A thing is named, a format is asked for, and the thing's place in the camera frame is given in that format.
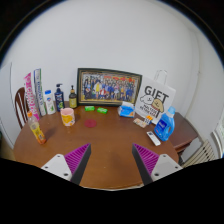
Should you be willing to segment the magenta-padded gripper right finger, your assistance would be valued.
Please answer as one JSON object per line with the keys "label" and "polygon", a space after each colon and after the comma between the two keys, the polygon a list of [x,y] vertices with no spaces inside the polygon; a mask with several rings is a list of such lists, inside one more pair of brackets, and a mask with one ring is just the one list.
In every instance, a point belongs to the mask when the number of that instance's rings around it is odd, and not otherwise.
{"label": "magenta-padded gripper right finger", "polygon": [[158,155],[138,144],[132,145],[132,154],[144,185],[182,169],[182,167],[167,154]]}

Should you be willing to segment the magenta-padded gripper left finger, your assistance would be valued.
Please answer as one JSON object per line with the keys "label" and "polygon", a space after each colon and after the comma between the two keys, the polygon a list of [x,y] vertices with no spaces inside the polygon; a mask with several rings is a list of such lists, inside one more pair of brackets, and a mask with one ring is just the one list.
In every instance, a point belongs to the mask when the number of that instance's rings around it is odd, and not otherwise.
{"label": "magenta-padded gripper left finger", "polygon": [[56,154],[42,169],[79,185],[90,155],[91,144],[87,143],[66,155]]}

